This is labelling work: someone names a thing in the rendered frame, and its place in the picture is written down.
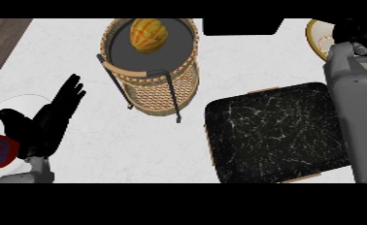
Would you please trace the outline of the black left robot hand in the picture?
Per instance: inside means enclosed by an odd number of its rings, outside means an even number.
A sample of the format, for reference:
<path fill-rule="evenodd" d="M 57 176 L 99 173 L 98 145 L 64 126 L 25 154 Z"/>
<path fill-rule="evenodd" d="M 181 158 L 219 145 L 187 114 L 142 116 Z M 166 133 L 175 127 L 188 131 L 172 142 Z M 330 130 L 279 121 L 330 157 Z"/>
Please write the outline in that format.
<path fill-rule="evenodd" d="M 21 159 L 33 156 L 48 158 L 57 152 L 85 94 L 80 76 L 73 74 L 54 101 L 42 107 L 34 118 L 14 109 L 0 110 L 5 134 L 21 144 Z"/>

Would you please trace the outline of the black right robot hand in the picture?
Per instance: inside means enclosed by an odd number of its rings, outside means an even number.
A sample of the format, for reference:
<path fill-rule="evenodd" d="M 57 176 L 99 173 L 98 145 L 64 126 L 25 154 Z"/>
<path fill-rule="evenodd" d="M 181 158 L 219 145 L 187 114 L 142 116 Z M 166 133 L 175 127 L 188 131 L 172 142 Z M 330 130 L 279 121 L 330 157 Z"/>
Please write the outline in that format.
<path fill-rule="evenodd" d="M 335 25 L 335 43 L 358 43 L 367 48 L 367 20 L 361 18 L 347 18 Z"/>

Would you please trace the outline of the tiered wicker basket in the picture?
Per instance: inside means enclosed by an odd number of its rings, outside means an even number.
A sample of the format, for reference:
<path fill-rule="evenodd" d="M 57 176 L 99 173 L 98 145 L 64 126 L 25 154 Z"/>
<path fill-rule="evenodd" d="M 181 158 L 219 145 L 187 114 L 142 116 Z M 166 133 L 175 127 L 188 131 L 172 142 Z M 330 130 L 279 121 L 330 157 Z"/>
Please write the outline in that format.
<path fill-rule="evenodd" d="M 162 48 L 139 52 L 129 40 L 132 18 L 116 18 L 101 39 L 97 57 L 128 102 L 153 116 L 176 114 L 188 106 L 200 84 L 199 28 L 191 18 L 163 18 L 169 35 Z"/>

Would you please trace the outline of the yellow orange striped squash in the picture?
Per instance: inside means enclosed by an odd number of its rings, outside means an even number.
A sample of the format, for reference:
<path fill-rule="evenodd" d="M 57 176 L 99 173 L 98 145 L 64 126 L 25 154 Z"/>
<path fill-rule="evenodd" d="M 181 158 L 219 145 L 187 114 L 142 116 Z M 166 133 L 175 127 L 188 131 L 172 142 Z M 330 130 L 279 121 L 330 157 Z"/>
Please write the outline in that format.
<path fill-rule="evenodd" d="M 142 53 L 156 52 L 168 39 L 168 29 L 157 18 L 136 18 L 129 30 L 131 44 Z"/>

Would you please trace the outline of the black marble tray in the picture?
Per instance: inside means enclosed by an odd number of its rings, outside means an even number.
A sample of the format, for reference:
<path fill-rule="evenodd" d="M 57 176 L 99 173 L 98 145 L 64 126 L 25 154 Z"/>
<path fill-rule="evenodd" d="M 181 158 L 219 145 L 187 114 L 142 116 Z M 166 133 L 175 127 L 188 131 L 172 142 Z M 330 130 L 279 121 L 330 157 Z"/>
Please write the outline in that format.
<path fill-rule="evenodd" d="M 206 134 L 224 183 L 277 183 L 350 165 L 336 108 L 321 82 L 212 101 Z"/>

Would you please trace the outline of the yellow rimmed plate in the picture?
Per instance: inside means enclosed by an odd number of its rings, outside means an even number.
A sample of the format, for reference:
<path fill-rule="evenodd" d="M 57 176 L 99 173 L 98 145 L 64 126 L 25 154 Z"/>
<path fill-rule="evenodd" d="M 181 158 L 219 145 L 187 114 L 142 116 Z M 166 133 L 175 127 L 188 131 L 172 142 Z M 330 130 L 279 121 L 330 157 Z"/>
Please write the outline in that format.
<path fill-rule="evenodd" d="M 305 26 L 305 38 L 310 47 L 318 57 L 327 60 L 333 39 L 335 25 L 326 21 L 313 19 Z"/>

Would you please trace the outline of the red and blue can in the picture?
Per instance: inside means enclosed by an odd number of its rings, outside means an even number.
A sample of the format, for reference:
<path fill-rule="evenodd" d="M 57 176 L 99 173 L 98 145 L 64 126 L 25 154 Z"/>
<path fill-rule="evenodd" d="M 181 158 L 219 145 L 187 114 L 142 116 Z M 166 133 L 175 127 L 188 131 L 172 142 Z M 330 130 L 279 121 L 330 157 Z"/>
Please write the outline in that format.
<path fill-rule="evenodd" d="M 0 168 L 5 168 L 20 155 L 21 144 L 9 137 L 0 135 Z"/>

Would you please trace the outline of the black rectangular appliance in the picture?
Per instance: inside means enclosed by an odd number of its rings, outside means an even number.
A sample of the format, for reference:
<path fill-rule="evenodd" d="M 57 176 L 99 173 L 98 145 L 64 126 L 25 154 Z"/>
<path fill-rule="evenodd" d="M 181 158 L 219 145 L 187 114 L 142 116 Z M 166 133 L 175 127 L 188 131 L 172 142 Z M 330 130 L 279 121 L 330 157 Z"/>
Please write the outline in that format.
<path fill-rule="evenodd" d="M 281 18 L 206 18 L 203 30 L 207 36 L 274 35 L 283 21 Z"/>

